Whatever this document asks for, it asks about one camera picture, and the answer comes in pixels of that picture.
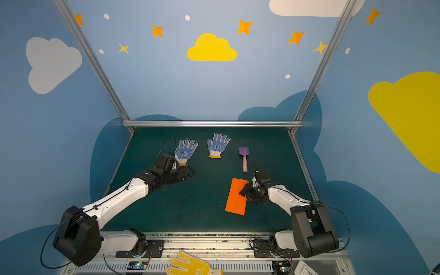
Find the orange square paper sheet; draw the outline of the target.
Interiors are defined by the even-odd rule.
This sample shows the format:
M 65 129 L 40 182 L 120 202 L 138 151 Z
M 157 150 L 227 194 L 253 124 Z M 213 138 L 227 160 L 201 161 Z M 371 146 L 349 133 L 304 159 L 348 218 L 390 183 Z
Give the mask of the orange square paper sheet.
M 243 179 L 232 179 L 225 212 L 241 216 L 245 215 L 247 199 L 240 195 L 240 192 L 248 183 L 249 181 Z

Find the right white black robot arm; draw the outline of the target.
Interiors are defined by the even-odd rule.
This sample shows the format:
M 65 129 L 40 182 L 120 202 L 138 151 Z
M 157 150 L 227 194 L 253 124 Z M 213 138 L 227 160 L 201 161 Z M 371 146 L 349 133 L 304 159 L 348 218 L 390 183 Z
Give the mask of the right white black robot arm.
M 252 181 L 242 188 L 239 195 L 256 205 L 267 199 L 290 215 L 292 229 L 278 231 L 273 236 L 277 248 L 294 250 L 304 258 L 340 249 L 326 206 L 301 198 L 272 181 L 266 169 L 256 170 Z

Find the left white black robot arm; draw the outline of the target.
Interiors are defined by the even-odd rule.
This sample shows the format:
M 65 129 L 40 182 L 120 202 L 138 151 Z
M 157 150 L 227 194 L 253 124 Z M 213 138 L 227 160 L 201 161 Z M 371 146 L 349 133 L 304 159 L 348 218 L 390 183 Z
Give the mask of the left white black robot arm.
M 146 236 L 138 230 L 103 231 L 105 225 L 134 202 L 165 184 L 188 181 L 194 175 L 190 166 L 181 166 L 169 154 L 160 154 L 155 164 L 136 174 L 125 185 L 84 207 L 68 208 L 56 229 L 52 246 L 80 267 L 97 255 L 128 252 L 143 257 L 148 250 Z

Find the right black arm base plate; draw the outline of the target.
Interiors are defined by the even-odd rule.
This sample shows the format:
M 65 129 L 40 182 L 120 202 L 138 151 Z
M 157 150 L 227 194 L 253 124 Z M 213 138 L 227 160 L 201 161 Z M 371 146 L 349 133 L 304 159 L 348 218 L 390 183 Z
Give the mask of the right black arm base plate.
M 300 254 L 293 249 L 282 249 L 271 239 L 251 238 L 249 246 L 255 258 L 286 258 L 296 259 Z

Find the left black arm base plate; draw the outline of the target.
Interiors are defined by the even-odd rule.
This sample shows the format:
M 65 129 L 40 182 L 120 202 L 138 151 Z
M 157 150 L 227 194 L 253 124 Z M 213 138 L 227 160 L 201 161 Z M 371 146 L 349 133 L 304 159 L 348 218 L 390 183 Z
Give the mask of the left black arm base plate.
M 147 239 L 141 243 L 140 249 L 136 245 L 133 250 L 116 252 L 116 258 L 161 258 L 165 242 L 159 239 Z

